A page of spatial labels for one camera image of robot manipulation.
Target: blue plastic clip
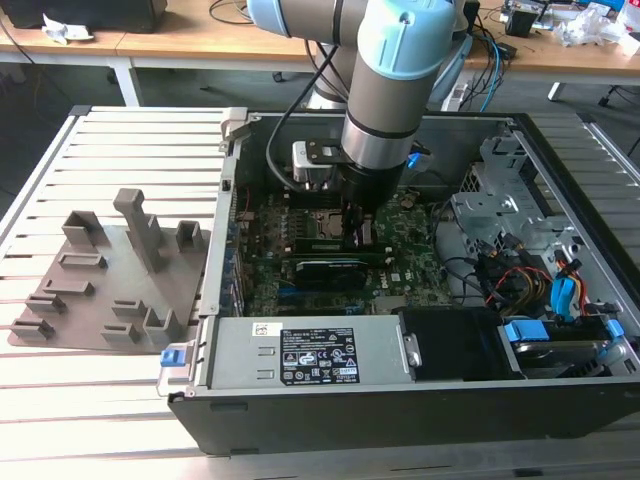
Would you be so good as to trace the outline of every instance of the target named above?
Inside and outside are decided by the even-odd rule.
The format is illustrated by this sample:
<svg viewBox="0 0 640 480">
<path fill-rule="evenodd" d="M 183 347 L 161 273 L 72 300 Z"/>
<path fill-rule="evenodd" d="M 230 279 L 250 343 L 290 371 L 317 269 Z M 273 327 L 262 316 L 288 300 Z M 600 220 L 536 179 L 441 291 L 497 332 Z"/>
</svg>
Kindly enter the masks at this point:
<svg viewBox="0 0 640 480">
<path fill-rule="evenodd" d="M 609 330 L 609 333 L 613 338 L 624 336 L 624 328 L 622 328 L 620 322 L 615 319 L 607 320 L 607 330 Z"/>
<path fill-rule="evenodd" d="M 573 322 L 570 307 L 576 291 L 576 282 L 568 277 L 556 278 L 551 285 L 551 310 L 563 318 L 565 322 Z"/>
<path fill-rule="evenodd" d="M 160 354 L 160 365 L 163 367 L 184 367 L 187 364 L 187 351 L 167 348 Z"/>
<path fill-rule="evenodd" d="M 418 163 L 418 160 L 420 160 L 420 153 L 416 152 L 409 155 L 409 162 L 407 163 L 407 168 L 414 168 Z"/>
<path fill-rule="evenodd" d="M 505 327 L 510 342 L 543 342 L 549 340 L 547 329 L 542 320 L 518 319 L 511 320 Z"/>
</svg>

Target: metal frame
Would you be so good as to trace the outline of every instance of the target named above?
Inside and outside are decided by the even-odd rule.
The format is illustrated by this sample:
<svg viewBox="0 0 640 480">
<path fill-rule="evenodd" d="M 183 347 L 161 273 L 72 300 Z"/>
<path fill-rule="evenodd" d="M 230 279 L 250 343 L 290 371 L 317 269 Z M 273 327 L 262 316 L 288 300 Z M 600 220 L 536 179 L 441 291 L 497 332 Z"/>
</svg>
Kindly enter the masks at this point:
<svg viewBox="0 0 640 480">
<path fill-rule="evenodd" d="M 128 107 L 144 105 L 143 94 L 135 69 L 140 68 L 185 68 L 196 70 L 252 70 L 261 72 L 311 72 L 311 65 L 304 59 L 300 62 L 282 62 L 245 59 L 205 59 L 180 57 L 135 57 L 119 55 L 73 55 L 67 53 L 31 53 L 29 56 L 42 65 L 81 65 L 111 67 L 115 70 L 120 92 Z M 29 63 L 18 52 L 0 52 L 0 63 Z"/>
<path fill-rule="evenodd" d="M 300 61 L 270 61 L 252 59 L 206 59 L 181 57 L 145 57 L 130 55 L 84 55 L 67 53 L 29 53 L 33 61 L 44 65 L 86 65 L 111 67 L 116 72 L 120 91 L 128 107 L 144 105 L 143 95 L 135 69 L 140 68 L 186 68 L 196 70 L 249 70 L 260 72 L 311 72 L 311 65 L 306 59 Z M 29 63 L 19 52 L 0 52 L 0 63 Z M 460 88 L 465 88 L 469 78 L 481 69 L 463 68 L 459 80 L 452 87 L 451 93 L 445 100 L 442 111 L 458 111 L 459 102 L 451 102 L 449 97 Z M 595 84 L 595 85 L 640 85 L 640 77 L 630 75 L 603 75 L 589 73 L 545 73 L 535 71 L 509 71 L 509 78 L 513 80 L 536 81 L 553 83 L 548 98 L 558 99 L 564 85 L 567 83 Z"/>
</svg>

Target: white label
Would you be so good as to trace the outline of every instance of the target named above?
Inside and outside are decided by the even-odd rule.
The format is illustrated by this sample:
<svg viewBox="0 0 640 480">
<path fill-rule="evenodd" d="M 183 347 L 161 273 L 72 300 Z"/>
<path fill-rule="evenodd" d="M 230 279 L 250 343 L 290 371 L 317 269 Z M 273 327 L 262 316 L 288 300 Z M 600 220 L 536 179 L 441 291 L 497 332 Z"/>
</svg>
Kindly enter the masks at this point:
<svg viewBox="0 0 640 480">
<path fill-rule="evenodd" d="M 254 323 L 251 329 L 251 335 L 254 337 L 279 337 L 282 330 L 282 323 Z"/>
</svg>

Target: electronic device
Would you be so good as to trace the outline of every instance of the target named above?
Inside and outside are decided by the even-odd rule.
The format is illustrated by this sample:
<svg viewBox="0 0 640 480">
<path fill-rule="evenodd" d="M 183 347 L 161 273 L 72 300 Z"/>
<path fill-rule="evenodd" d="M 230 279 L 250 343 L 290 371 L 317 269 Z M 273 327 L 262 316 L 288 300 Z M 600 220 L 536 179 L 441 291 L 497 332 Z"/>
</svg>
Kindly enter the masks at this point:
<svg viewBox="0 0 640 480">
<path fill-rule="evenodd" d="M 295 113 L 290 136 L 344 116 Z M 581 166 L 614 166 L 600 196 L 640 173 L 595 124 L 423 117 L 430 168 L 458 188 L 434 198 L 436 179 L 405 168 L 360 249 L 339 194 L 267 175 L 258 152 L 281 115 L 228 117 L 200 326 L 165 350 L 158 384 L 203 452 L 572 438 L 640 411 L 640 272 Z"/>
<path fill-rule="evenodd" d="M 528 37 L 533 22 L 536 21 L 539 14 L 539 11 L 534 10 L 531 5 L 514 4 L 507 14 L 508 20 L 504 32 L 512 37 Z"/>
<path fill-rule="evenodd" d="M 167 0 L 0 0 L 16 28 L 39 28 L 42 14 L 69 25 L 89 29 L 151 33 L 167 7 Z"/>
</svg>

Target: wire bundle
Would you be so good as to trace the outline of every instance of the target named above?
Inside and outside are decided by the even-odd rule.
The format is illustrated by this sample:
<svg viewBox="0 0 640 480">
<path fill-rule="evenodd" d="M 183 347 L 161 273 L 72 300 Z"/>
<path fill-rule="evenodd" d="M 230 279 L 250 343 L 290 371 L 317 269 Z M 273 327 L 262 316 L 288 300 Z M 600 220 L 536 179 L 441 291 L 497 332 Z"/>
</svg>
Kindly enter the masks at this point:
<svg viewBox="0 0 640 480">
<path fill-rule="evenodd" d="M 476 28 L 480 33 L 474 34 L 474 38 L 482 41 L 482 44 L 487 50 L 487 64 L 482 73 L 475 79 L 469 93 L 460 103 L 462 108 L 467 105 L 467 110 L 471 109 L 471 104 L 480 95 L 486 93 L 486 98 L 480 108 L 481 112 L 484 112 L 491 103 L 491 100 L 495 96 L 498 88 L 502 86 L 504 82 L 504 74 L 508 68 L 508 64 L 505 59 L 500 55 L 500 49 L 498 48 L 493 34 L 487 30 L 482 24 L 482 20 L 478 17 L 479 25 Z"/>
<path fill-rule="evenodd" d="M 527 288 L 524 294 L 518 300 L 500 310 L 500 315 L 502 315 L 503 317 L 515 315 L 520 310 L 530 305 L 532 302 L 542 299 L 547 290 L 547 287 L 551 284 L 551 277 L 549 277 L 546 272 L 540 270 L 539 268 L 524 266 L 513 267 L 507 270 L 502 275 L 500 280 L 498 280 L 494 287 L 493 293 L 489 295 L 489 297 L 485 301 L 486 305 L 489 305 L 492 300 L 496 299 L 496 293 L 498 289 L 502 287 L 502 285 L 504 285 L 509 276 L 514 274 L 517 274 L 524 279 L 525 283 L 527 284 Z"/>
</svg>

